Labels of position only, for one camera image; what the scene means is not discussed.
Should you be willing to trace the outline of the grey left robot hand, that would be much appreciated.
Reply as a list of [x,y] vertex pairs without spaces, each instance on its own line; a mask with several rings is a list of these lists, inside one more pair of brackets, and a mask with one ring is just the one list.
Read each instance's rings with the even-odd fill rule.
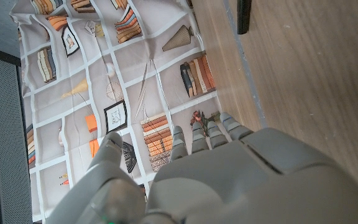
[[319,150],[230,114],[193,125],[191,150],[173,131],[170,161],[147,194],[119,165],[122,137],[104,137],[86,174],[49,223],[358,223],[358,183]]

